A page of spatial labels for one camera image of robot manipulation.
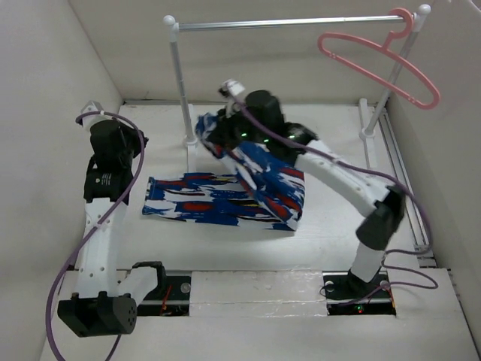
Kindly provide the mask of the blue patterned trousers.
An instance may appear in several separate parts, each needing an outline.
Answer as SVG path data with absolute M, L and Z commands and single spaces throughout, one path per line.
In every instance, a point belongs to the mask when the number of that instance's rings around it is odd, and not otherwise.
M 150 177 L 142 214 L 189 223 L 295 231 L 302 218 L 304 173 L 276 158 L 265 145 L 242 138 L 233 150 L 208 141 L 217 115 L 198 117 L 195 133 L 228 174 L 188 172 Z

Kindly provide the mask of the pink plastic hanger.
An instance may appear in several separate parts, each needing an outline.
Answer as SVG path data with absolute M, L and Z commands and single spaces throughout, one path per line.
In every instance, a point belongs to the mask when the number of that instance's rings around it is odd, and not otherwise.
M 420 5 L 418 7 L 418 11 L 415 13 L 410 13 L 405 8 L 392 9 L 389 12 L 389 16 L 400 17 L 404 21 L 404 29 L 400 32 L 390 31 L 386 36 L 386 39 L 383 42 L 383 44 L 378 44 L 366 38 L 349 35 L 345 33 L 325 32 L 324 34 L 318 37 L 317 47 L 319 51 L 325 56 L 327 56 L 328 58 L 333 59 L 339 62 L 340 64 L 348 68 L 351 68 L 354 71 L 357 71 L 358 73 L 364 75 L 365 77 L 370 78 L 371 80 L 384 86 L 386 89 L 391 90 L 401 98 L 406 99 L 409 103 L 415 105 L 417 108 L 422 110 L 431 110 L 435 108 L 440 102 L 440 92 L 437 89 L 437 87 L 413 63 L 405 59 L 400 53 L 395 53 L 389 49 L 391 43 L 394 40 L 407 38 L 409 35 L 419 33 L 422 26 L 424 25 L 426 18 L 430 13 L 431 13 L 431 6 L 427 4 Z M 356 65 L 354 62 L 351 62 L 348 59 L 331 52 L 325 47 L 325 42 L 331 39 L 348 41 L 355 44 L 359 44 L 390 58 L 392 61 L 395 62 L 395 65 L 399 65 L 401 69 L 408 70 L 414 77 L 416 77 L 430 92 L 430 94 L 432 95 L 432 100 L 429 103 L 421 102 L 420 100 L 415 98 L 413 95 L 409 94 L 408 92 L 396 86 L 394 80 L 385 80 L 384 78 L 379 77 L 373 72 L 368 71 L 367 69 L 362 68 L 359 65 Z

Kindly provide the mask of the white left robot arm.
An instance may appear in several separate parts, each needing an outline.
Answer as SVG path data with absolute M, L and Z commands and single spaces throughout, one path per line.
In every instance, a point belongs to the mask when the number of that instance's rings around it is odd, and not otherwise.
M 87 241 L 80 250 L 72 296 L 59 302 L 57 314 L 80 338 L 127 335 L 136 325 L 139 304 L 147 296 L 164 296 L 168 289 L 160 261 L 137 262 L 124 280 L 117 278 L 122 224 L 140 174 L 132 163 L 144 158 L 147 138 L 134 127 L 101 115 L 89 116 L 81 125 L 89 132 L 93 149 L 83 191 Z

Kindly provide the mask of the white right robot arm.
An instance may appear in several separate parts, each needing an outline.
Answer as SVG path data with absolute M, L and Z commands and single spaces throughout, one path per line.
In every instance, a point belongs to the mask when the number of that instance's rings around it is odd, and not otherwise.
M 222 86 L 219 94 L 228 104 L 214 117 L 201 117 L 196 132 L 266 210 L 293 223 L 302 210 L 301 182 L 309 174 L 363 216 L 355 231 L 358 248 L 353 264 L 344 279 L 325 283 L 326 298 L 352 301 L 378 290 L 374 278 L 404 218 L 403 189 L 370 180 L 343 165 L 315 132 L 287 121 L 278 98 L 269 91 L 245 93 Z

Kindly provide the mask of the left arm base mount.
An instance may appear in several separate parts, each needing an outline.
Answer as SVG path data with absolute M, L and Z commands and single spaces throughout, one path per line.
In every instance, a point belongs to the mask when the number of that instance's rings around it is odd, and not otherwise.
M 189 315 L 192 272 L 166 270 L 160 261 L 137 262 L 134 270 L 156 271 L 157 285 L 150 289 L 138 305 L 139 317 L 180 317 Z

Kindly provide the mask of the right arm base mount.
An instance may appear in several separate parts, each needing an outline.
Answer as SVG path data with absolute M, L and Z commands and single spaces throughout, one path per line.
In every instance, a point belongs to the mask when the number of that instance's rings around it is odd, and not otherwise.
M 319 294 L 326 299 L 328 316 L 395 316 L 391 293 L 381 287 L 388 280 L 386 272 L 367 284 L 349 272 L 323 272 Z

